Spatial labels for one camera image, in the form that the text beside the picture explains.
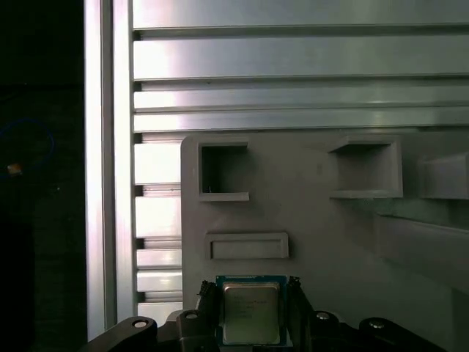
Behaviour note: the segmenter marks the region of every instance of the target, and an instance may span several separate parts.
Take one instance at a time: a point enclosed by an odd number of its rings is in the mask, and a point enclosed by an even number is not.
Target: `black background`
[[[0,233],[4,347],[77,351],[86,342],[84,4],[0,3]],[[19,163],[23,175],[7,178]]]

